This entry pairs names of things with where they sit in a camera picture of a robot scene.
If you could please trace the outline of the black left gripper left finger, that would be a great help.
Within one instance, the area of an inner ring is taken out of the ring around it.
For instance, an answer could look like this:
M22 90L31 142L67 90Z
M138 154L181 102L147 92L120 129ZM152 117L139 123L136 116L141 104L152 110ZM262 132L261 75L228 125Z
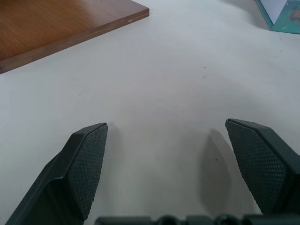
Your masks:
M43 168L8 225L82 225L99 184L108 132L98 123L74 132Z

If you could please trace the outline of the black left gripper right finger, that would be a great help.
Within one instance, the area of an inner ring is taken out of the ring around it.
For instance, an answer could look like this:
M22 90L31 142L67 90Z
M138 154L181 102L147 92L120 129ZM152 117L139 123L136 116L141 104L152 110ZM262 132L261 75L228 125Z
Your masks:
M241 175L263 214L300 212L300 156L270 127L227 119Z

